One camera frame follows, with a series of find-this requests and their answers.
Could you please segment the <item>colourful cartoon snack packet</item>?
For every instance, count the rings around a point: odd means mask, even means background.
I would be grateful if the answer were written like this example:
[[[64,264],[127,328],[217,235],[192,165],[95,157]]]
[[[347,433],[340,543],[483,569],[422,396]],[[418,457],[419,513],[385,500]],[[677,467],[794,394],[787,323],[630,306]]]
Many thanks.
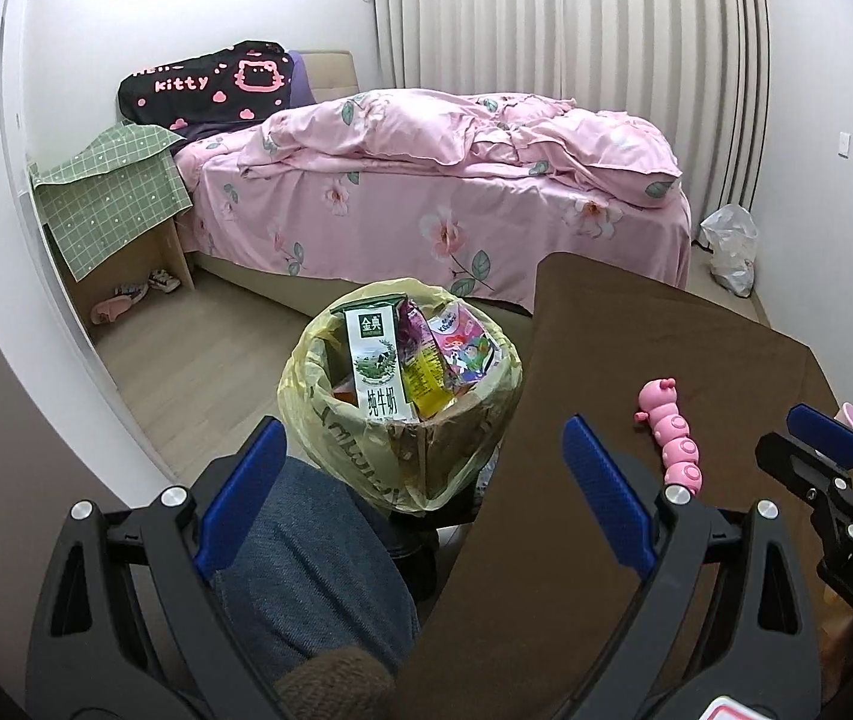
[[[448,302],[428,327],[454,392],[474,387],[490,371],[498,346],[463,302]]]

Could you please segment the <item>green white milk carton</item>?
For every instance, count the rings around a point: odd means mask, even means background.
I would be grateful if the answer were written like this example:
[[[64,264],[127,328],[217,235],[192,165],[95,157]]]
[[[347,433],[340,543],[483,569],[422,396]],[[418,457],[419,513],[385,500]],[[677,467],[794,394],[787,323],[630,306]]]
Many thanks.
[[[358,408],[373,422],[412,422],[413,406],[406,399],[397,346],[397,307],[402,296],[347,302],[333,307],[345,322],[351,371]]]

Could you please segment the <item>pink yellow snack packet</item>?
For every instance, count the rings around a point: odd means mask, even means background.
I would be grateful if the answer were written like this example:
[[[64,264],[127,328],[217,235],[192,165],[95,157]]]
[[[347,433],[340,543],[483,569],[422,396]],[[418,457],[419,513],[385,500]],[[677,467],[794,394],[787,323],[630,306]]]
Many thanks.
[[[451,403],[454,392],[435,337],[412,298],[403,298],[397,307],[397,346],[406,399],[418,418],[434,418]]]

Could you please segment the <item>yellow bag lined trash bin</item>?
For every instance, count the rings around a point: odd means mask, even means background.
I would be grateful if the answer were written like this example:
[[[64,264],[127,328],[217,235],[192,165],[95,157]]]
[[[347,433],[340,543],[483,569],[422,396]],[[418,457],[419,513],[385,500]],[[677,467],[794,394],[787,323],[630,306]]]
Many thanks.
[[[522,388],[483,310],[415,278],[345,294],[307,325],[277,401],[307,460],[367,502],[423,515],[474,483]]]

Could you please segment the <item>pink caterpillar toy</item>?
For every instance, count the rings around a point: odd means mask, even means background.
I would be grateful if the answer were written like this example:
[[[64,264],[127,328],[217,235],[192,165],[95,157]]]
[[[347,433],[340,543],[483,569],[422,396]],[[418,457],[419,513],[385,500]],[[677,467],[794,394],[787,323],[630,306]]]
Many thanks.
[[[696,496],[703,486],[700,447],[693,440],[690,423],[678,408],[677,382],[672,377],[651,379],[639,388],[636,424],[650,429],[661,452],[664,484],[682,486]]]

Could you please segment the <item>blue jeans leg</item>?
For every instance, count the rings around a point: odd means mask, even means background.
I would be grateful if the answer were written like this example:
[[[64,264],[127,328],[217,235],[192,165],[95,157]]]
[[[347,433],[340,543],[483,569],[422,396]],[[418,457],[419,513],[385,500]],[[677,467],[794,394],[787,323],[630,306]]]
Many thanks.
[[[213,577],[265,679],[345,647],[400,670],[420,623],[392,539],[387,520],[346,484],[296,458],[285,463],[236,559]]]

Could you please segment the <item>white plastic bag on floor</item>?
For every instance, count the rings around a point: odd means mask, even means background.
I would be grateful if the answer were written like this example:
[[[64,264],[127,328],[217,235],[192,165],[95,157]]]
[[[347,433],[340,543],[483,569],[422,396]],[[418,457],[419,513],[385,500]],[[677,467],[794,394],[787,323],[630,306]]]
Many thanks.
[[[737,298],[747,299],[755,284],[757,224],[747,208],[728,203],[701,221],[700,241],[710,252],[710,275]]]

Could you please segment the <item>pink slipper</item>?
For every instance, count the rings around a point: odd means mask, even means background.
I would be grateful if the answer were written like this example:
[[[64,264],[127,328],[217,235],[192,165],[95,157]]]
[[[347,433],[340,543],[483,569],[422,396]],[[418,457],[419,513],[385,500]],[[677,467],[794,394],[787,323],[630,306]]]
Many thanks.
[[[115,322],[133,307],[133,299],[128,296],[113,296],[113,298],[94,304],[89,314],[89,320],[94,327],[102,327]]]

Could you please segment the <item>white sneaker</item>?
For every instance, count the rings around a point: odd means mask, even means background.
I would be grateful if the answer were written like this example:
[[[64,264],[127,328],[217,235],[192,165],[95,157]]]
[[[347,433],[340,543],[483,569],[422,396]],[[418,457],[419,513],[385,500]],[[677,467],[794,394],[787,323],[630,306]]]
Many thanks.
[[[154,291],[159,291],[159,293],[172,294],[181,288],[182,281],[164,268],[158,268],[158,270],[152,270],[149,273],[148,286]]]

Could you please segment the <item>green checked cloth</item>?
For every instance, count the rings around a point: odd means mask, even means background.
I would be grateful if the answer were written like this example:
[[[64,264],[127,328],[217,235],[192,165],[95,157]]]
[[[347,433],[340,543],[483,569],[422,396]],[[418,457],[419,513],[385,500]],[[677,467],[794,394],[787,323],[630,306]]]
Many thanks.
[[[181,142],[158,125],[118,124],[58,166],[34,167],[37,210],[76,281],[191,207],[172,158]]]

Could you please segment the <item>white striped curtain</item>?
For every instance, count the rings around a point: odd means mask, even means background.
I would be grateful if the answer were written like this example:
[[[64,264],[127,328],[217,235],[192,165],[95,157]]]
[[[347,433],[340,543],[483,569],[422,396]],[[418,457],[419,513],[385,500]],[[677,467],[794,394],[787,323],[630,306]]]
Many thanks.
[[[373,0],[384,80],[531,91],[666,135],[693,216],[749,206],[770,105],[768,0]]]

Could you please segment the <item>pink floral duvet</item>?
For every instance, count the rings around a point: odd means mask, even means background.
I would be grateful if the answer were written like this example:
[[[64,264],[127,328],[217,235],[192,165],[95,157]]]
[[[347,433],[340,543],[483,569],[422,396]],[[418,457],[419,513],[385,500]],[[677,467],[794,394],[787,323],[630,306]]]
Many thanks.
[[[682,197],[677,156],[651,122],[532,93],[376,89],[285,110],[252,130],[237,164],[257,177],[369,171],[548,179],[641,210]]]

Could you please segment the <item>bed with pink floral sheet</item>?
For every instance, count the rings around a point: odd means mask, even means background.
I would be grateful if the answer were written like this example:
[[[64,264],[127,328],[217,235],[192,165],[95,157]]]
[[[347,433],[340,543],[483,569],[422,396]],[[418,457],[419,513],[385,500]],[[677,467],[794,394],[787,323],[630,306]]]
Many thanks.
[[[538,264],[552,254],[671,286],[687,279],[692,213],[683,188],[670,205],[641,210],[548,179],[250,176],[237,160],[259,125],[177,154],[191,198],[182,231],[193,252],[273,277],[353,284],[410,277],[524,309],[534,304]]]

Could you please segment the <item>black hello kitty pillow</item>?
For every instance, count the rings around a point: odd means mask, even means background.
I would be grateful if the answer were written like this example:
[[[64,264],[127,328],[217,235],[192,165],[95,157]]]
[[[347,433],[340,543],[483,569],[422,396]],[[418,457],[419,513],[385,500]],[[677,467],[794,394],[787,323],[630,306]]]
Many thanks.
[[[288,109],[293,76],[294,59],[283,46],[244,41],[135,71],[118,87],[118,112],[125,121],[177,133],[248,127]]]

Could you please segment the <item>beige headboard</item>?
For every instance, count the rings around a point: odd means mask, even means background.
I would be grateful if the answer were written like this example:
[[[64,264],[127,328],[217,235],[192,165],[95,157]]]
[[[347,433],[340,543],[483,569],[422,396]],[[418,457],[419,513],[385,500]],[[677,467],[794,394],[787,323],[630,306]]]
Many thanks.
[[[360,91],[353,55],[346,50],[303,52],[310,93],[317,103],[346,98]]]

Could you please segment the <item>white wall switch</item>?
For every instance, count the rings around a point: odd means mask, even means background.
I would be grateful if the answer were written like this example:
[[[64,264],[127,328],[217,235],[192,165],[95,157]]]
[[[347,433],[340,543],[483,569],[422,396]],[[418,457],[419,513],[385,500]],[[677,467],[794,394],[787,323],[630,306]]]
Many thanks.
[[[849,156],[849,152],[851,151],[851,133],[849,132],[840,132],[838,133],[838,146],[836,147],[836,153],[840,158],[846,160]]]

